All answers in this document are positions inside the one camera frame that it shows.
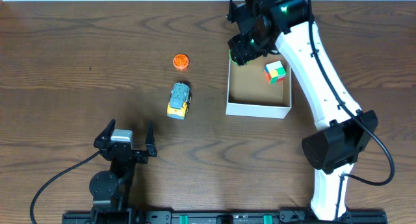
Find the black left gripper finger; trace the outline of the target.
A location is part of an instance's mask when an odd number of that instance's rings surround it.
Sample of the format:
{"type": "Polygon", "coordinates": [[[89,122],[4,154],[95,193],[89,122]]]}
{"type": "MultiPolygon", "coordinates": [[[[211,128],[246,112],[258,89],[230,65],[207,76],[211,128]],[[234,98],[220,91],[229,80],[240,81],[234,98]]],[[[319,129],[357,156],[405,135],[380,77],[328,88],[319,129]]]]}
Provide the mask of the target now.
{"type": "Polygon", "coordinates": [[[155,143],[155,138],[153,135],[153,123],[152,122],[150,122],[148,126],[145,145],[146,145],[146,151],[148,153],[156,152],[156,143],[155,143]]]}
{"type": "Polygon", "coordinates": [[[111,119],[109,124],[101,131],[101,133],[96,137],[97,142],[106,142],[111,139],[112,133],[115,128],[115,119],[111,119]]]}

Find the yellow grey toy truck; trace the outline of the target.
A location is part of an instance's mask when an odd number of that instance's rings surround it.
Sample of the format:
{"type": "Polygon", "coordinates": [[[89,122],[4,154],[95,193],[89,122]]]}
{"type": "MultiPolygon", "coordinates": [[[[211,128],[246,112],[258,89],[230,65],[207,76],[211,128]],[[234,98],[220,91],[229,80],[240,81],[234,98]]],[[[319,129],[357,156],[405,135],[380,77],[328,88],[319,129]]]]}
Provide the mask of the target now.
{"type": "Polygon", "coordinates": [[[189,86],[182,82],[175,83],[166,110],[167,116],[174,119],[185,119],[191,99],[189,86]]]}

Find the green numbered ball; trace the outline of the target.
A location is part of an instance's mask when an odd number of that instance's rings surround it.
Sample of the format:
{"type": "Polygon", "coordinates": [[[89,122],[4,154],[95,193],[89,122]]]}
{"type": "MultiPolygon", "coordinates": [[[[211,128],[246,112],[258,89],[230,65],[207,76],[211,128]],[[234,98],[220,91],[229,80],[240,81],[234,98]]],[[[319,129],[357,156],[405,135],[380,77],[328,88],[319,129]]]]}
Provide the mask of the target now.
{"type": "Polygon", "coordinates": [[[229,49],[229,51],[228,51],[228,54],[229,54],[229,60],[234,64],[234,65],[236,65],[236,66],[245,66],[245,65],[247,65],[247,64],[249,64],[250,63],[250,61],[248,61],[248,62],[244,62],[243,64],[239,64],[238,62],[236,62],[236,60],[233,58],[233,56],[232,56],[232,54],[231,54],[231,50],[229,49]]]}

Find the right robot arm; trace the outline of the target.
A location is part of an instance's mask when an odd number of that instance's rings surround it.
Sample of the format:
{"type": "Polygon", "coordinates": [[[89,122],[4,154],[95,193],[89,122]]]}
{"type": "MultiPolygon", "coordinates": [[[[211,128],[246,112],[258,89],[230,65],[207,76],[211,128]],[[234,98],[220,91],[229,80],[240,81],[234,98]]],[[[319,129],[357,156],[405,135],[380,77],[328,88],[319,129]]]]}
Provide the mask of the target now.
{"type": "Polygon", "coordinates": [[[234,64],[244,66],[261,56],[280,54],[294,71],[317,128],[302,140],[315,170],[310,207],[319,220],[339,220],[346,214],[347,180],[373,137],[376,114],[362,111],[338,77],[320,42],[311,0],[231,3],[227,20],[239,27],[228,42],[234,64]]]}

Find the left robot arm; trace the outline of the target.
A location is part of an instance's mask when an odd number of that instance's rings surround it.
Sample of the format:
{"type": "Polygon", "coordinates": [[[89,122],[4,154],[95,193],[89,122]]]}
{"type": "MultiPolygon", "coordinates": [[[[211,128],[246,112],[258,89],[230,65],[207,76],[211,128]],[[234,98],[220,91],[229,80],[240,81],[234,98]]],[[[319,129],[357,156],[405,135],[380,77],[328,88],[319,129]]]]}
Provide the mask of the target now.
{"type": "Polygon", "coordinates": [[[112,119],[94,140],[110,169],[96,173],[90,181],[92,223],[142,223],[140,212],[130,208],[128,200],[136,165],[157,156],[153,124],[148,126],[145,150],[137,150],[133,148],[133,132],[116,129],[115,123],[112,119]]]}

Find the orange round toy disc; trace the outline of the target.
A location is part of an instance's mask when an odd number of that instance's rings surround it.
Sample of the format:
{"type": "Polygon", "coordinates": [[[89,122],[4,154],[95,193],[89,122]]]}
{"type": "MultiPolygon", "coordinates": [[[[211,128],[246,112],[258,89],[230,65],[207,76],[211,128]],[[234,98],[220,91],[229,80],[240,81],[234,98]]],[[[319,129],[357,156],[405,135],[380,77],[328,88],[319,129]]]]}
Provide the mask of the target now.
{"type": "Polygon", "coordinates": [[[179,71],[185,71],[189,66],[189,62],[190,60],[185,54],[177,54],[172,60],[174,67],[179,71]]]}

